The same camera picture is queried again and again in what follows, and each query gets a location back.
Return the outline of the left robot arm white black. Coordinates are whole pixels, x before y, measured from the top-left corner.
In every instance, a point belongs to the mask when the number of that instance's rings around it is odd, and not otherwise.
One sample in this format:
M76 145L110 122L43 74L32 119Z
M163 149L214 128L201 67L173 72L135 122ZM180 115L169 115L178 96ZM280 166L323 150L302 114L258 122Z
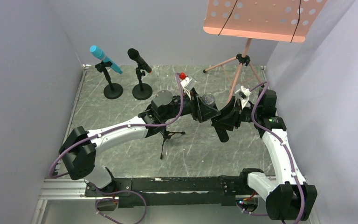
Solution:
M220 111L213 95L200 96L194 89L189 96L160 91L145 111L128 121L96 130L85 130L82 126L74 128L59 150L60 157L72 180L85 179L99 189L106 188L113 185L114 178L107 168L97 165L98 153L163 133L168 120L185 115L201 123L219 116Z

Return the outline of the black tripod shock-mount stand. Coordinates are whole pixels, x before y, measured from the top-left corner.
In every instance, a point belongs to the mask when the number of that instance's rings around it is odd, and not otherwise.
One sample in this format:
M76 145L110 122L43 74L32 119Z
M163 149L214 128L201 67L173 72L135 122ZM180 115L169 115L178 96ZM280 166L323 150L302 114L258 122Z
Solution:
M162 147L161 147L161 154L160 154L160 159L162 160L163 159L163 152L164 152L164 145L165 145L165 142L169 139L171 139L171 137L175 134L180 134L180 135L184 135L186 134L186 132L182 131L182 132L171 132L171 131L168 131L166 129L160 131L161 135L163 136L163 142L162 142Z

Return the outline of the black microphone orange end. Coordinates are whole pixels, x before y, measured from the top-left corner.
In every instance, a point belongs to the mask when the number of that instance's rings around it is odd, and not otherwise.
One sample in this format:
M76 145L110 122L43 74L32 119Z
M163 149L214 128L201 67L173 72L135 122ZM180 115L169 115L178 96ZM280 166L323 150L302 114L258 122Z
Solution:
M130 48L127 51L127 54L129 56L129 58L133 61L135 61L138 65L138 67L141 70L145 70L147 73L151 73L152 72L152 68L149 66L149 64L140 56L139 52L134 49L134 48Z

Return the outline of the black round-base mic stand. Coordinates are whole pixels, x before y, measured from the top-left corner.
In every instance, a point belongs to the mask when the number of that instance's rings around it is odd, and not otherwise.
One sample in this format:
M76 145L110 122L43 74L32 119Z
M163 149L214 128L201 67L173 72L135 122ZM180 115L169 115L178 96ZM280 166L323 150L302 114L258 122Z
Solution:
M123 94L123 88L118 83L113 83L111 81L111 77L109 75L109 72L107 71L107 67L110 67L112 65L112 62L100 62L95 65L95 68L98 72L101 72L104 74L105 79L108 82L108 85L104 88L103 94L108 99L116 99L119 98Z
M152 95L152 87L142 81L142 78L146 75L144 70L136 68L135 71L138 84L133 87L132 95L137 100L146 100Z

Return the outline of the blue microphone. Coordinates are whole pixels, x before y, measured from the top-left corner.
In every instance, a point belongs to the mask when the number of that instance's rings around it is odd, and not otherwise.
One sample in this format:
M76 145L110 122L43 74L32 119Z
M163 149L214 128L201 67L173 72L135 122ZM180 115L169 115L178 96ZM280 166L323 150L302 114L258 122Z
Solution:
M122 70L121 68L116 65L108 56L106 56L106 54L104 53L104 51L99 48L98 46L96 45L92 45L90 48L89 48L89 51L90 53L97 59L101 60L102 62L104 63L111 63L111 68L118 74L122 74Z

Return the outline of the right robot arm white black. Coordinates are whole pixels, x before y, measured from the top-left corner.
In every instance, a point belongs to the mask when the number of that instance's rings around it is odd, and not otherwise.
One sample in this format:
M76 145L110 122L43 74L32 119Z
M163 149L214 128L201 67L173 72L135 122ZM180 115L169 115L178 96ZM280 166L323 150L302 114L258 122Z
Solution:
M213 127L224 131L238 128L242 122L253 123L268 149L275 180L270 180L259 168L244 168L238 177L221 181L225 195L244 195L256 192L266 205L272 220L306 221L317 198L317 189L301 174L291 152L283 118L276 115L276 92L260 90L256 104L246 106L244 99L232 97L221 109Z

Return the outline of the glitter black microphone silver head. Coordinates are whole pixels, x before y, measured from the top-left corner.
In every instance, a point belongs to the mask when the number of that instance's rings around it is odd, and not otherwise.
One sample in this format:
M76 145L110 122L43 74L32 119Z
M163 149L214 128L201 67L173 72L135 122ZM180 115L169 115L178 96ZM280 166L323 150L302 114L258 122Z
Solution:
M215 104L215 97L213 94L211 93L205 93L201 96L201 100L208 106L213 107L215 109L217 109L217 106ZM226 130L222 129L222 128L217 128L214 127L216 130L216 133L219 137L220 142L227 142L229 140L229 136Z

